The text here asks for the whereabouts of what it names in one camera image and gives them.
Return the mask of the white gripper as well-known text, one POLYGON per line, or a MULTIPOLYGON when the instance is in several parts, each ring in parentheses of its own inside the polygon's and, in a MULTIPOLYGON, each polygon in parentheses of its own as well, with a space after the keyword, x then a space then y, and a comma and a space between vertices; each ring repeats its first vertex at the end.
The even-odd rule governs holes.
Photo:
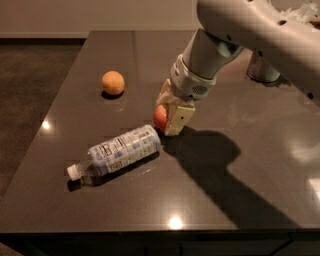
POLYGON ((166 136, 178 135, 195 113, 195 106, 193 104, 171 104, 173 94, 184 100, 202 100, 208 96, 215 84, 215 78, 205 79, 190 71, 183 62, 182 54, 176 58, 170 70, 170 78, 165 80, 156 100, 157 106, 170 104, 164 132, 166 136))

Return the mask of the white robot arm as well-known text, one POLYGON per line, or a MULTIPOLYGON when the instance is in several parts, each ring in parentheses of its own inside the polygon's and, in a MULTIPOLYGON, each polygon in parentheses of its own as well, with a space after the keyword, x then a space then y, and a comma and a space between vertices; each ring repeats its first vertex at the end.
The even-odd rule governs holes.
POLYGON ((201 27, 175 60, 153 115, 155 127, 175 136, 205 98, 218 72, 247 48, 315 103, 320 101, 320 31, 269 0, 198 0, 201 27))

